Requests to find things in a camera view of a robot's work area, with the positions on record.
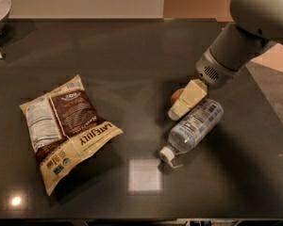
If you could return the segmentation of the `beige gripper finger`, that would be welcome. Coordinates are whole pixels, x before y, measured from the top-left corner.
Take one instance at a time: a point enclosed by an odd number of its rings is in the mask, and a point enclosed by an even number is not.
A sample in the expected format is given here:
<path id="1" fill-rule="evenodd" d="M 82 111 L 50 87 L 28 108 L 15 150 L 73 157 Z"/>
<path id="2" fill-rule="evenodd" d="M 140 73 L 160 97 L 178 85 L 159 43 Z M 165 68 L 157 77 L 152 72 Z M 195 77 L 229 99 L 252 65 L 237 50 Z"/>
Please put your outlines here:
<path id="1" fill-rule="evenodd" d="M 168 116 L 173 121 L 178 121 L 185 116 L 208 95 L 208 87 L 200 79 L 191 80 L 183 89 L 179 98 L 168 111 Z"/>

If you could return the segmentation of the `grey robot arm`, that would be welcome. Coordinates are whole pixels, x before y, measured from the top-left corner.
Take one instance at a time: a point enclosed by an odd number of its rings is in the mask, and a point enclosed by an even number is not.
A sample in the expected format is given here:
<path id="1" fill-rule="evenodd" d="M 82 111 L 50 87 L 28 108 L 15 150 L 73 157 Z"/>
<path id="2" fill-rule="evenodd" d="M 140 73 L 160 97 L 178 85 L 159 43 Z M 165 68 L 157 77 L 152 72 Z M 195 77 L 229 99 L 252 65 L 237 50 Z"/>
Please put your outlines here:
<path id="1" fill-rule="evenodd" d="M 275 44 L 283 45 L 283 0 L 231 0 L 227 24 L 195 64 L 195 78 L 168 111 L 177 121 L 198 105 L 210 89 L 223 86 L 251 59 Z"/>

